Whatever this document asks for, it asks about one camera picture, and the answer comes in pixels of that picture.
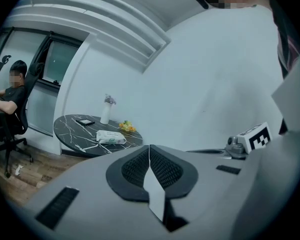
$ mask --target metal bracket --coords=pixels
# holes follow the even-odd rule
[[[231,155],[233,159],[246,159],[248,154],[245,151],[244,145],[238,143],[236,136],[228,138],[227,144],[224,148]]]

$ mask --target person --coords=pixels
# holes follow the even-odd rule
[[[278,29],[277,53],[283,78],[292,70],[300,55],[300,37],[276,0],[199,0],[199,2],[206,9],[208,8],[207,4],[220,9],[246,8],[257,5],[268,8],[272,11],[273,21]],[[283,120],[279,134],[282,135],[287,130]]]
[[[7,114],[6,120],[9,124],[18,124],[18,110],[21,109],[25,100],[25,76],[27,64],[18,60],[10,68],[9,82],[12,84],[8,89],[0,91],[0,110]]]

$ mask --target black marble table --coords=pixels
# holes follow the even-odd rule
[[[89,119],[94,124],[83,126],[76,120]],[[54,121],[53,130],[56,137],[68,148],[89,157],[107,155],[119,150],[141,146],[143,139],[136,132],[126,132],[119,128],[119,123],[109,120],[109,124],[100,123],[100,117],[84,114],[68,114]],[[125,144],[99,144],[96,141],[97,131],[105,130],[122,133]]]

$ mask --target white wall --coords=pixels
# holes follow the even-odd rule
[[[93,40],[73,78],[65,102],[64,114],[101,116],[105,94],[111,94],[118,102],[112,109],[113,120],[124,120],[130,115],[129,97],[136,91],[135,85],[141,72],[117,57],[103,53],[105,47]]]
[[[130,120],[145,144],[181,150],[224,148],[226,140],[281,114],[271,94],[282,82],[278,33],[263,7],[200,13],[167,32],[172,42],[141,74],[98,42],[86,51],[64,101],[64,114]]]

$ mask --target wet wipes package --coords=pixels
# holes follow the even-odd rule
[[[125,144],[127,142],[122,133],[108,130],[98,130],[96,141],[100,144]]]

